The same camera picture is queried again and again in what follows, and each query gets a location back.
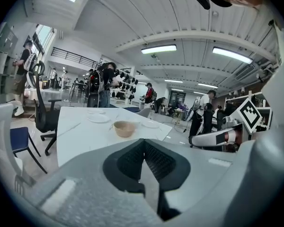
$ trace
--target white floor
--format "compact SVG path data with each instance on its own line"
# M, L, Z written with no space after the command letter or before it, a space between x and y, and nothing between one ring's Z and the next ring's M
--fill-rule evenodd
M180 123L181 126L176 126L175 119L172 119L171 117L160 115L154 112L150 113L149 118L173 127L173 129L170 131L170 133L164 139L164 141L177 144L177 145L181 145L183 147L190 146L188 142L188 135L189 135L191 122L188 124L187 131L183 133L187 125L187 122L181 121ZM28 127L29 134L36 148L38 149L41 157L37 155L31 143L29 143L29 147L31 148L31 151L34 153L35 157L40 162L40 164L46 169L46 171L50 174L54 172L55 170L57 170L58 163L57 163L56 143L54 143L51 149L49 150L50 156L47 157L44 154L44 150L51 139L45 139L45 141L41 141L40 135L42 135L43 133L41 133L36 128L34 120L32 119L13 119L11 123L11 128L19 128L19 127ZM18 158L22 159L26 172L31 177L33 177L35 180L40 181L44 177L46 177L46 174L38 167L38 165L34 162L34 160L31 158L31 156L29 155L27 151L17 153L17 156Z

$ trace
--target railing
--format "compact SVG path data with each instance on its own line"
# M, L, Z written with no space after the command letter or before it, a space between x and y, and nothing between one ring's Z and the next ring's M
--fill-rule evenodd
M63 58L92 68L96 68L97 65L97 62L94 60L56 47L53 48L52 56Z

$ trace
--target white sneaker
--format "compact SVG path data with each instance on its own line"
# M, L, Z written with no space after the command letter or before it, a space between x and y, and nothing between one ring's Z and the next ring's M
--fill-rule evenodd
M24 113L23 107L19 106L15 112L15 116L19 116Z

